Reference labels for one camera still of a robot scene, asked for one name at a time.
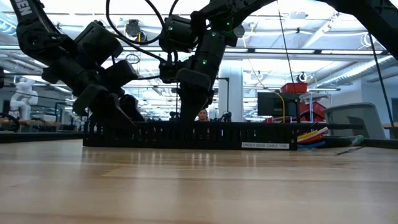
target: yellow object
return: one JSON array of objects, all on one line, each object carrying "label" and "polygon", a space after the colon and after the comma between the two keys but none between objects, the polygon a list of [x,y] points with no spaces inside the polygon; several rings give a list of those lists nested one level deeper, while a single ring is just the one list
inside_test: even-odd
[{"label": "yellow object", "polygon": [[[246,48],[246,39],[249,38],[250,36],[251,36],[251,35],[247,36],[246,38],[245,38],[245,37],[242,38],[244,48]],[[256,71],[254,71],[253,66],[251,65],[250,59],[248,59],[248,60],[249,60],[251,69],[253,70],[254,74],[257,76]],[[264,87],[264,89],[269,90],[267,87],[265,87],[265,86],[261,83],[259,77],[257,77],[257,79],[259,80],[259,83],[262,85],[262,87]],[[284,98],[283,98],[279,93],[277,93],[277,92],[275,92],[275,91],[273,91],[273,93],[275,93],[277,96],[279,96],[279,98],[282,100],[282,106],[283,106],[283,117],[282,117],[282,119],[283,119],[283,123],[285,123],[285,101],[284,101]]]},{"label": "yellow object", "polygon": [[309,137],[309,136],[311,136],[311,135],[314,135],[314,134],[316,134],[316,133],[318,133],[318,130],[313,131],[313,132],[311,132],[311,133],[303,134],[303,135],[297,137],[297,139],[307,138],[307,137]]}]

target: computer monitor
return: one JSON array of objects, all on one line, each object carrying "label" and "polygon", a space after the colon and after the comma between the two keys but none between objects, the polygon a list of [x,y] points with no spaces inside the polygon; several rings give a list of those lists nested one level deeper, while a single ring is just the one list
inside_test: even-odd
[{"label": "computer monitor", "polygon": [[[285,101],[285,116],[297,116],[299,102],[295,93],[280,93]],[[259,116],[283,116],[283,103],[275,93],[257,93],[257,114]]]}]

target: white wall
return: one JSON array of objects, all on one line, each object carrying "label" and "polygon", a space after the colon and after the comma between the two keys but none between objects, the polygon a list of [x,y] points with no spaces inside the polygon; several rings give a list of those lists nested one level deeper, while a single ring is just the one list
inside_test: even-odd
[{"label": "white wall", "polygon": [[[389,99],[390,109],[392,110],[392,98],[398,98],[398,85],[392,85],[388,79],[384,80],[387,97]],[[382,92],[381,84],[368,83],[366,80],[362,84],[362,99],[364,103],[372,103],[376,106],[377,112],[379,113],[380,121],[382,124],[390,123],[386,101]]]},{"label": "white wall", "polygon": [[362,83],[357,80],[350,86],[339,86],[340,91],[331,93],[331,105],[340,106],[351,103],[362,103]]},{"label": "white wall", "polygon": [[[377,112],[382,124],[389,123],[389,116],[379,82],[368,83],[369,78],[365,77],[362,80],[357,80],[350,86],[339,86],[341,91],[331,93],[331,104],[329,99],[322,99],[319,101],[323,106],[339,106],[352,103],[372,103],[376,106]],[[398,98],[398,82],[392,82],[392,79],[384,80],[386,86],[387,97],[390,102],[391,99]],[[388,130],[385,130],[386,137],[389,138]]]}]

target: white label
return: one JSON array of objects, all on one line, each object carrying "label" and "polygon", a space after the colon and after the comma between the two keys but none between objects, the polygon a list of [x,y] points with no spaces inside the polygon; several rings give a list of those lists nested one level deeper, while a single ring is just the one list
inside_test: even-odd
[{"label": "white label", "polygon": [[242,142],[242,148],[249,148],[249,149],[290,149],[290,144]]}]

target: yellow cable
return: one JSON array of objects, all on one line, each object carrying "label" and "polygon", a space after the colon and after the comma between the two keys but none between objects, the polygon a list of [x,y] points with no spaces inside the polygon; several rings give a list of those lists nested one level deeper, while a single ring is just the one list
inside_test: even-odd
[{"label": "yellow cable", "polygon": [[[247,39],[247,38],[242,38],[244,48],[246,48],[246,39]],[[256,76],[257,79],[259,80],[259,83],[262,85],[262,87],[264,87],[264,89],[269,90],[266,86],[264,86],[264,85],[262,84],[261,80],[260,80],[259,77],[257,76],[256,71],[254,71],[253,66],[251,65],[250,59],[248,59],[248,60],[249,60],[251,69],[253,70],[255,76]],[[282,119],[283,119],[283,123],[285,123],[285,101],[284,101],[284,98],[283,98],[279,93],[277,93],[277,92],[275,92],[275,91],[271,91],[271,92],[275,93],[275,94],[276,94],[277,96],[279,96],[279,98],[282,100],[282,106],[283,106],[283,108],[282,108],[282,110],[283,110],[283,117],[282,117]]]},{"label": "yellow cable", "polygon": [[[266,86],[264,86],[264,85],[262,84],[260,78],[257,76],[256,71],[254,71],[254,68],[253,68],[253,66],[252,66],[252,64],[251,64],[250,59],[248,59],[248,61],[249,61],[249,64],[250,64],[250,67],[251,67],[252,71],[254,72],[255,76],[257,77],[257,80],[259,80],[259,83],[262,85],[262,87],[264,87],[265,90],[269,90],[269,91],[270,91],[270,89],[268,89]],[[283,108],[282,108],[282,110],[283,110],[283,117],[282,117],[282,119],[283,119],[283,123],[285,123],[285,109],[286,109],[286,107],[285,107],[285,100],[284,100],[284,98],[283,98],[279,93],[277,93],[277,92],[275,92],[275,91],[271,91],[271,92],[275,93],[275,94],[276,94],[277,96],[279,96],[279,98],[282,100],[282,106],[283,106]]]},{"label": "yellow cable", "polygon": [[274,91],[274,93],[277,96],[279,96],[279,98],[282,100],[282,106],[283,106],[283,117],[282,117],[282,119],[284,120],[284,123],[285,123],[285,101],[284,101],[284,98],[279,93],[277,93],[275,91]]}]

